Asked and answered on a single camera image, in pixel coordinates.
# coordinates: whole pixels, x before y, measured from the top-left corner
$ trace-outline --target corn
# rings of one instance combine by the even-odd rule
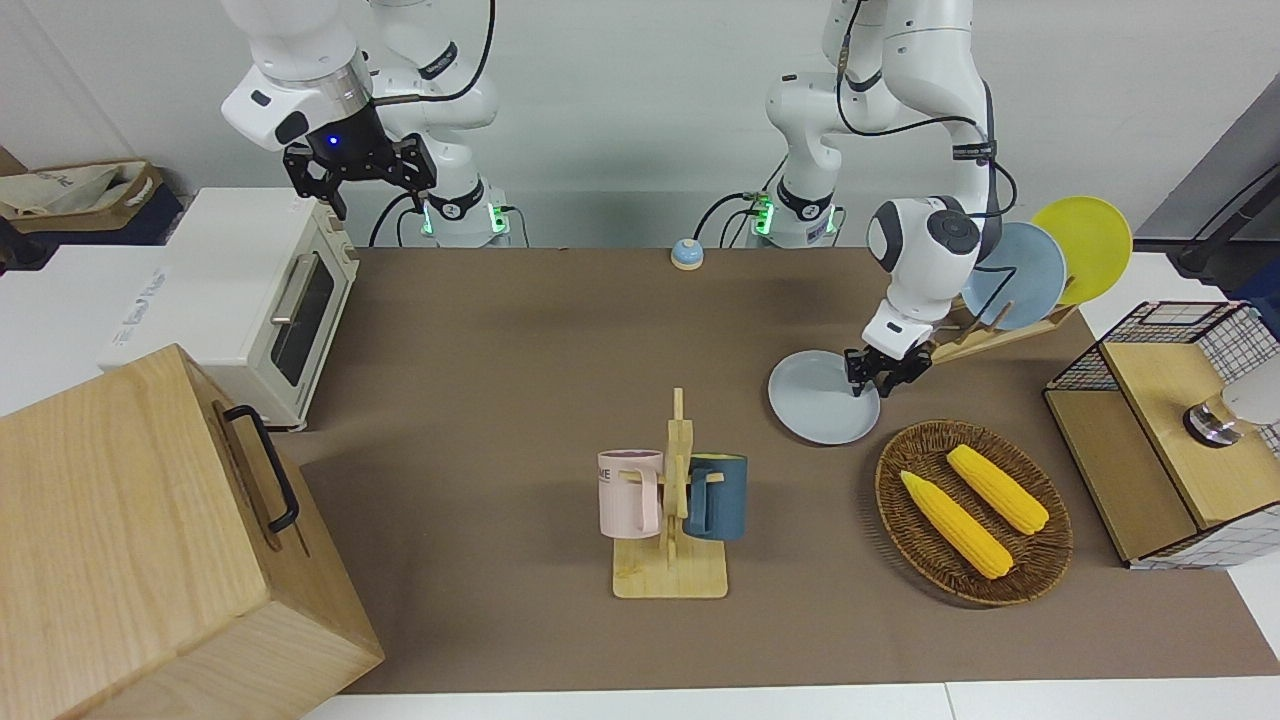
[[[946,491],[906,470],[902,470],[902,484],[929,523],[983,578],[995,580],[1012,569],[1014,556],[973,515],[956,505]]]
[[[968,445],[960,445],[947,454],[947,462],[987,501],[987,505],[1009,520],[1014,529],[1024,536],[1044,529],[1044,523],[1048,523],[1048,510],[1018,484],[1018,480],[1010,478],[980,452]]]

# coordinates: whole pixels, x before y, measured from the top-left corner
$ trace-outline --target blue mug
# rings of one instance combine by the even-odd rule
[[[691,538],[712,541],[735,541],[746,533],[745,456],[694,454],[684,530]]]

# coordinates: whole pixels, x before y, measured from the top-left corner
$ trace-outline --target table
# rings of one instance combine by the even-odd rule
[[[858,337],[887,278],[856,250],[365,255],[311,430],[312,486],[388,661],[351,692],[481,692],[1275,674],[1230,578],[1120,568],[1039,396],[1079,320],[938,366],[847,447],[767,407],[769,369]],[[751,457],[730,597],[618,601],[594,454],[658,447],[686,388],[699,450]],[[984,424],[1052,478],[1076,555],[1057,589],[973,611],[877,536],[872,469],[923,419]]]

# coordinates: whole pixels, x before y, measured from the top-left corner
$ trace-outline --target woven tray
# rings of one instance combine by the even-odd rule
[[[1009,525],[947,464],[946,454],[968,443],[1009,473],[1048,510],[1044,529],[1028,537]],[[1014,556],[1014,569],[996,580],[983,578],[929,524],[902,486],[910,470],[941,487]],[[1053,589],[1071,561],[1071,521],[1048,475],[1021,450],[969,423],[929,420],[899,433],[876,466],[876,502],[890,538],[929,582],[966,601],[1001,606],[1028,602]]]

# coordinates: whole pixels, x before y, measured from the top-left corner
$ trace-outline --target oven door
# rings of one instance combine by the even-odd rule
[[[269,318],[273,332],[259,365],[260,375],[292,415],[271,418],[276,425],[302,424],[351,287],[329,243],[319,231],[312,237],[315,241],[294,258]]]

